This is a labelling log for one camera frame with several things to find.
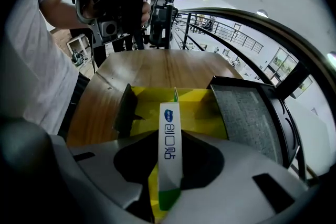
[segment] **railing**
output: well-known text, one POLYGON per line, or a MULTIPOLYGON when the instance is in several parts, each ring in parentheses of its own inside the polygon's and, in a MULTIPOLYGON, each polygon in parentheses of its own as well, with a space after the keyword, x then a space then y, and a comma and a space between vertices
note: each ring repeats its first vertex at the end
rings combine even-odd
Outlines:
MULTIPOLYGON (((178 22, 178 23, 181 22, 182 24, 184 24, 184 25, 177 25, 176 23, 174 24, 174 27, 176 27, 178 30, 180 30, 184 34, 183 40, 179 35, 177 35, 178 38, 181 40, 181 42, 183 44, 182 49, 185 49, 185 48, 188 49, 188 47, 186 46, 186 42, 187 42, 187 39, 190 39, 196 45, 196 47, 199 50, 205 51, 205 49, 202 48, 202 46, 199 45, 196 42, 196 40, 194 40, 194 38, 192 36, 190 36, 190 34, 189 34, 190 29, 192 29, 194 32, 196 32, 196 30, 197 30, 199 33, 203 33, 205 35, 208 35, 208 36, 212 37, 213 39, 217 40, 219 43, 223 44, 226 48, 228 48, 229 50, 234 52, 241 60, 243 60, 248 66, 250 66, 253 69, 253 71, 262 80, 262 82, 272 85, 272 81, 269 79, 269 77, 253 61, 251 61, 244 53, 242 53, 239 49, 237 49, 231 42, 226 41, 225 37, 222 37, 223 35, 222 36, 217 35, 218 34, 218 32, 217 32, 218 28, 216 28, 214 31, 212 31, 213 29, 208 28, 209 30, 207 30, 205 28, 200 27, 199 25, 192 24, 191 23, 192 22, 192 20, 191 20, 192 16, 199 17, 196 14, 193 15, 192 13, 189 13, 187 15, 186 19, 185 18, 182 18, 182 19, 181 18, 176 18, 175 19, 176 22, 178 22)), ((232 40, 233 38, 236 38, 235 34, 237 34, 237 36, 238 36, 238 33, 235 33, 234 31, 232 33, 233 33, 233 35, 231 37, 226 37, 226 38, 232 40)))
MULTIPOLYGON (((180 17, 175 20, 176 22, 185 23, 187 22, 187 17, 180 17)), ((255 39, 247 36, 243 32, 230 27, 224 23, 217 22, 213 19, 207 19, 198 15, 192 15, 191 23, 197 26, 201 26, 203 29, 208 30, 209 32, 213 33, 214 35, 237 45, 240 45, 242 47, 246 47, 250 49, 251 51, 255 51, 256 53, 260 53, 261 49, 263 48, 263 45, 257 42, 255 39)), ((201 33, 195 28, 191 29, 193 33, 201 33)))

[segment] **person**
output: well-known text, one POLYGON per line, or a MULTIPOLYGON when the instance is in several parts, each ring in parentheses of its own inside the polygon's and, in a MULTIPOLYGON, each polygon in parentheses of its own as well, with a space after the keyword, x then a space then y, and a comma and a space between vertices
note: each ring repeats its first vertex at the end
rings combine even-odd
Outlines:
POLYGON ((197 18, 197 24, 196 25, 197 26, 202 26, 204 18, 205 18, 204 14, 199 14, 198 18, 197 18))
POLYGON ((216 21, 216 18, 214 16, 210 16, 210 18, 207 20, 207 22, 203 26, 203 29, 212 32, 212 29, 214 27, 215 21, 216 21))
MULTIPOLYGON (((70 33, 71 33, 72 37, 77 37, 80 34, 84 34, 88 38, 90 47, 92 49, 92 30, 90 28, 70 29, 70 33)), ((94 60, 96 62, 96 65, 99 68, 101 66, 101 64, 106 60, 105 46, 100 46, 100 47, 93 48, 93 55, 95 56, 94 60)))
MULTIPOLYGON (((150 18, 149 11, 144 2, 142 23, 150 18)), ((94 13, 91 0, 83 15, 90 18, 94 13)), ((66 139, 89 79, 56 46, 44 18, 56 28, 89 27, 78 21, 75 6, 62 0, 18 0, 6 22, 1 48, 10 59, 3 63, 7 76, 0 77, 0 94, 7 94, 0 114, 23 117, 66 139)))
MULTIPOLYGON (((196 14, 195 16, 195 25, 199 26, 203 22, 204 15, 203 14, 196 14)), ((197 33, 197 29, 195 27, 190 27, 190 30, 193 31, 193 33, 197 33)))

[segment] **black cutout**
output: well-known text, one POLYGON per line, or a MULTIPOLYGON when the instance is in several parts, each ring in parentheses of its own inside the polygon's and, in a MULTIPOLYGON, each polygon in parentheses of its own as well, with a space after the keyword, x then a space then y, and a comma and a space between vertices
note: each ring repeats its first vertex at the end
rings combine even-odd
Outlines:
POLYGON ((148 177, 158 162, 158 141, 159 131, 155 131, 118 151, 113 160, 115 168, 126 181, 142 185, 140 199, 133 202, 127 211, 149 222, 154 222, 154 214, 149 196, 148 177))
POLYGON ((95 157, 95 154, 93 152, 84 152, 78 155, 74 155, 73 158, 76 162, 79 162, 79 161, 82 161, 83 159, 89 159, 92 157, 95 157))
POLYGON ((277 214, 294 203, 294 199, 269 174, 254 176, 253 180, 277 214))
POLYGON ((214 146, 182 131, 183 175, 181 190, 203 188, 223 170, 224 157, 214 146))
POLYGON ((144 118, 134 114, 133 120, 144 120, 144 118))

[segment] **white wall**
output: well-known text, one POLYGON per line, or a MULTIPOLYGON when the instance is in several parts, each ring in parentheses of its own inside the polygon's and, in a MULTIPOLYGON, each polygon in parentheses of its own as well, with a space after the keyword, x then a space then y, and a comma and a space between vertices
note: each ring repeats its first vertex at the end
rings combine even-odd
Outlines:
POLYGON ((178 9, 201 8, 201 7, 224 7, 234 8, 234 6, 223 0, 175 0, 174 6, 178 9))
POLYGON ((318 117, 326 124, 329 134, 331 154, 332 157, 336 159, 335 123, 324 94, 313 77, 310 76, 310 78, 313 81, 312 85, 310 85, 299 97, 297 97, 296 100, 310 111, 315 108, 318 117))
POLYGON ((306 163, 317 175, 325 174, 332 164, 326 124, 292 97, 286 99, 286 105, 299 130, 306 163))

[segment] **black pole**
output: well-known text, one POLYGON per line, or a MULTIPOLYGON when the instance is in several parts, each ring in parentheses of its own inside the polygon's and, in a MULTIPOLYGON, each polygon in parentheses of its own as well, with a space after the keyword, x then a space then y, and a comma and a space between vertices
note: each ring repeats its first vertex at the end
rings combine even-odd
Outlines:
POLYGON ((244 46, 246 39, 247 39, 247 36, 246 36, 246 38, 245 38, 245 40, 244 40, 244 42, 243 42, 243 44, 242 44, 242 47, 244 46))
POLYGON ((253 44, 253 46, 252 46, 252 49, 251 50, 253 50, 253 48, 254 48, 254 46, 255 46, 255 44, 257 43, 257 41, 254 41, 254 44, 253 44))
POLYGON ((184 33, 184 39, 183 39, 183 48, 182 48, 183 50, 185 49, 185 44, 187 43, 190 18, 191 18, 191 13, 188 14, 188 18, 187 18, 187 24, 186 24, 185 33, 184 33))
POLYGON ((216 34, 216 32, 217 32, 218 26, 219 26, 219 23, 217 22, 217 27, 216 27, 216 30, 215 30, 214 34, 216 34))
POLYGON ((166 44, 164 45, 165 49, 170 49, 170 36, 172 28, 172 17, 173 17, 173 0, 168 0, 167 2, 167 17, 166 17, 166 32, 165 40, 166 44))

